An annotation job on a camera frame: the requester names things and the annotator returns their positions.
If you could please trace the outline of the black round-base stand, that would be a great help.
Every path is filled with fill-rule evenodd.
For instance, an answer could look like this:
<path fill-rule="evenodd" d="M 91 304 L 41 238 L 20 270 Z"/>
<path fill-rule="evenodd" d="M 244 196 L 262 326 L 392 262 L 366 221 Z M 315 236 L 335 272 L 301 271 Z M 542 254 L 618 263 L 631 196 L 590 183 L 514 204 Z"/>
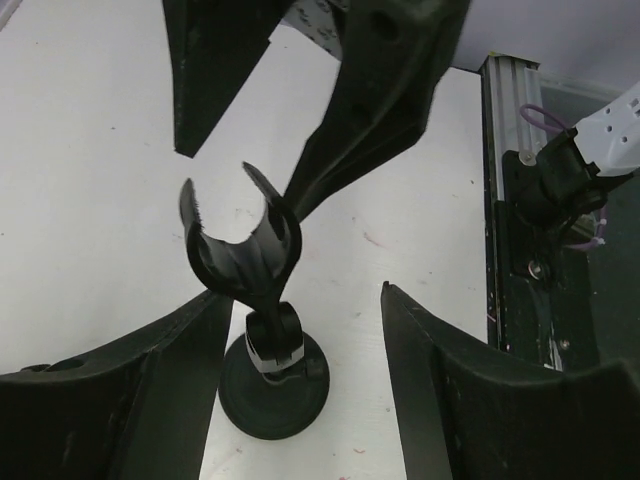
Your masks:
<path fill-rule="evenodd" d="M 255 166 L 245 163 L 243 169 L 264 197 L 261 220 L 245 240 L 229 243 L 205 233 L 192 179 L 181 187 L 179 215 L 198 280 L 251 310 L 243 335 L 224 356 L 221 406 L 242 432 L 275 441 L 317 419 L 328 398 L 330 370 L 322 348 L 282 298 L 302 252 L 300 223 Z"/>

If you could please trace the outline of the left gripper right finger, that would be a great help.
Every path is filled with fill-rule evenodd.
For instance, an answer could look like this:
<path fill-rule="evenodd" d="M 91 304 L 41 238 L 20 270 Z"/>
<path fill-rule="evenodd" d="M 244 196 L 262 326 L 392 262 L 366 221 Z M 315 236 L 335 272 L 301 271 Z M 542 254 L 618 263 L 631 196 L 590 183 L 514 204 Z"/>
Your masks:
<path fill-rule="evenodd" d="M 521 360 L 381 290 L 385 351 L 410 479 L 635 479 L 639 366 L 578 372 Z"/>

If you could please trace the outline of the black mounting rail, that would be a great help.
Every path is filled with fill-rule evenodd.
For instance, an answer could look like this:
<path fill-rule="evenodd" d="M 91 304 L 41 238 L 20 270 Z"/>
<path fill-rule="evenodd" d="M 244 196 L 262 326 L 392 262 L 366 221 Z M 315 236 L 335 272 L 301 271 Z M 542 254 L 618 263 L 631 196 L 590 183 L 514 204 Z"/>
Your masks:
<path fill-rule="evenodd" d="M 500 160 L 502 178 L 487 184 L 503 188 L 487 200 L 488 341 L 522 360 L 559 371 L 600 363 L 589 265 L 585 253 L 561 249 L 550 254 L 540 235 L 524 223 L 509 202 L 537 179 L 517 152 Z"/>

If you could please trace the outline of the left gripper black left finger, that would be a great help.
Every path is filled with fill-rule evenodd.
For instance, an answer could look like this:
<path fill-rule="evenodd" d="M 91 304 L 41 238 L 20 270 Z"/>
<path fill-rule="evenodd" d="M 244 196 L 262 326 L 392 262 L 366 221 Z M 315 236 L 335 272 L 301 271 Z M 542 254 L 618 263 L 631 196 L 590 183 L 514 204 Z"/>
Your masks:
<path fill-rule="evenodd" d="M 99 348 L 2 375 L 2 478 L 198 478 L 231 310 L 205 291 Z"/>

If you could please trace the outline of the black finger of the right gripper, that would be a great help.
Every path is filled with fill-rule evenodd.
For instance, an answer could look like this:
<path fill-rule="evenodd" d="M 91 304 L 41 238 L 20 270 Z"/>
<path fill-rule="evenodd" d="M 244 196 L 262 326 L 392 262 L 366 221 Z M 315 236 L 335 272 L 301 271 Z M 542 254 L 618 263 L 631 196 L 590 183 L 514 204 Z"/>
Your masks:
<path fill-rule="evenodd" d="M 469 7 L 467 1 L 351 2 L 334 90 L 284 194 L 297 220 L 422 137 Z"/>

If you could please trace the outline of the aluminium frame rail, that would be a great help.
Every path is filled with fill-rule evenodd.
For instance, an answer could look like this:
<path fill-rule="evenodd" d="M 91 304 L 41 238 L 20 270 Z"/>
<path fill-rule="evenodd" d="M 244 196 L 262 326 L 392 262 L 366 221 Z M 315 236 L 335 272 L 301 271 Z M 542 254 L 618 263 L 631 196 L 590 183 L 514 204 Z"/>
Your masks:
<path fill-rule="evenodd" d="M 539 105 L 542 100 L 537 63 L 491 52 L 479 73 L 482 89 L 487 341 L 507 352 L 510 346 L 504 334 L 501 280 L 509 269 L 501 266 L 496 226 L 497 206 L 505 198 L 503 155 L 507 151 L 516 151 L 524 155 L 527 164 L 532 164 L 532 155 L 542 148 L 546 134 L 520 115 L 521 105 Z"/>

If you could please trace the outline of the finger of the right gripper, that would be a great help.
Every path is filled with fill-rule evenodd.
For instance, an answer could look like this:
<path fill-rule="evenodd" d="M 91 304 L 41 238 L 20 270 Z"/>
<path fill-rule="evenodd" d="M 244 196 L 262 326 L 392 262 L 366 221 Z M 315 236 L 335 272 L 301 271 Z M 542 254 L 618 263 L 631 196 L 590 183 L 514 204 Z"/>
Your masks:
<path fill-rule="evenodd" d="M 290 1 L 164 0 L 174 148 L 194 157 L 269 46 Z"/>

